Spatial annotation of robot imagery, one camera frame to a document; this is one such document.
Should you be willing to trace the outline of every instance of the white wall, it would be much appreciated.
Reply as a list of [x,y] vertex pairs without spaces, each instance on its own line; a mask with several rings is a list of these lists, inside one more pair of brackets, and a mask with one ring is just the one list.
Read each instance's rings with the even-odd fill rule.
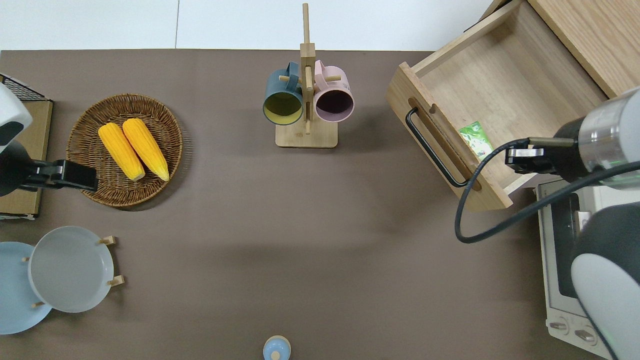
[[[316,49],[435,50],[491,0],[307,0]],[[298,49],[302,1],[1,0],[0,50]]]

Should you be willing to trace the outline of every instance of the brown table surface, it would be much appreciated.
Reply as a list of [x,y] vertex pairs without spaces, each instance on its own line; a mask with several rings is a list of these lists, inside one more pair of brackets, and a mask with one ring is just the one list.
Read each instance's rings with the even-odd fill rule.
[[281,149],[262,115],[267,76],[296,51],[3,51],[0,72],[55,100],[48,160],[85,109],[125,92],[165,103],[186,143],[139,211],[46,190],[38,219],[0,223],[1,241],[32,245],[63,225],[115,235],[127,279],[94,309],[0,336],[0,359],[262,359],[274,334],[299,360],[597,359],[547,333],[535,218],[455,239],[457,198],[384,100],[397,65],[426,54],[317,55],[355,96],[336,149]]

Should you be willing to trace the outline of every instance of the oven door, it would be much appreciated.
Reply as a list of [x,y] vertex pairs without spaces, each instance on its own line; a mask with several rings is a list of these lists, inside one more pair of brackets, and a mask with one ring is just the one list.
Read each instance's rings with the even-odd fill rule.
[[[538,188],[539,196],[546,197],[567,184],[563,180],[541,184]],[[545,206],[540,212],[540,223],[548,306],[586,318],[571,281],[572,252],[580,231],[580,222],[593,210],[587,208],[593,201],[585,199],[584,195],[584,191],[578,190],[569,197]]]

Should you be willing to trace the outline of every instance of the black cable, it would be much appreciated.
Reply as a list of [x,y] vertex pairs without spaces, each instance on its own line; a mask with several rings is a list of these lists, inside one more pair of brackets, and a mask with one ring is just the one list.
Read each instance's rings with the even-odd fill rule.
[[471,191],[471,187],[473,187],[478,175],[480,175],[480,171],[482,171],[482,169],[484,168],[484,166],[492,159],[494,158],[496,155],[498,155],[498,153],[502,152],[504,149],[507,149],[511,146],[514,145],[528,145],[529,144],[529,139],[518,139],[518,140],[513,140],[510,141],[508,143],[505,143],[504,145],[501,145],[500,147],[496,148],[494,151],[492,151],[489,155],[487,155],[486,158],[484,158],[480,164],[478,165],[478,168],[476,169],[476,171],[474,172],[474,174],[471,176],[471,178],[469,179],[469,183],[467,184],[467,186],[465,187],[465,191],[462,193],[462,196],[460,197],[460,202],[458,203],[458,209],[456,210],[456,221],[455,221],[455,231],[456,231],[456,237],[458,238],[458,240],[460,240],[463,243],[476,243],[478,241],[484,240],[489,238],[490,236],[493,236],[499,232],[501,232],[502,230],[505,230],[506,228],[508,228],[509,226],[535,214],[536,212],[538,212],[538,210],[540,210],[541,208],[544,208],[545,206],[551,204],[552,202],[555,202],[563,197],[568,196],[569,194],[571,194],[572,192],[581,189],[585,186],[589,186],[589,185],[593,185],[601,180],[607,179],[609,177],[612,176],[616,176],[616,175],[620,175],[620,174],[624,174],[625,172],[631,172],[631,171],[635,171],[635,170],[640,170],[640,161],[635,161],[633,163],[627,163],[624,165],[618,165],[616,167],[612,167],[612,168],[608,168],[606,170],[600,170],[597,172],[592,172],[591,174],[589,174],[588,176],[585,176],[581,179],[578,179],[572,183],[570,183],[569,185],[565,186],[564,188],[554,192],[553,194],[540,199],[536,202],[534,202],[533,204],[530,204],[528,206],[526,206],[525,208],[523,208],[522,210],[520,210],[518,213],[512,215],[510,218],[502,221],[501,223],[497,224],[496,226],[492,227],[491,229],[484,231],[482,233],[479,233],[477,235],[473,235],[473,236],[464,236],[462,235],[462,232],[460,230],[460,222],[462,219],[462,211],[465,208],[465,203],[467,201],[467,197]]

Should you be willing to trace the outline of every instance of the wooden mug tree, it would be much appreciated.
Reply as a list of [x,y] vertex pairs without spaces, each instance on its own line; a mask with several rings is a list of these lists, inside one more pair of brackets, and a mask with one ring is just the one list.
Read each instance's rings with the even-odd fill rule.
[[[309,41],[309,5],[302,4],[305,42],[300,44],[302,82],[302,118],[291,125],[276,125],[276,145],[279,147],[332,148],[338,145],[338,123],[320,119],[314,109],[314,74],[316,45]],[[287,76],[280,76],[287,81]],[[327,78],[327,81],[339,80]]]

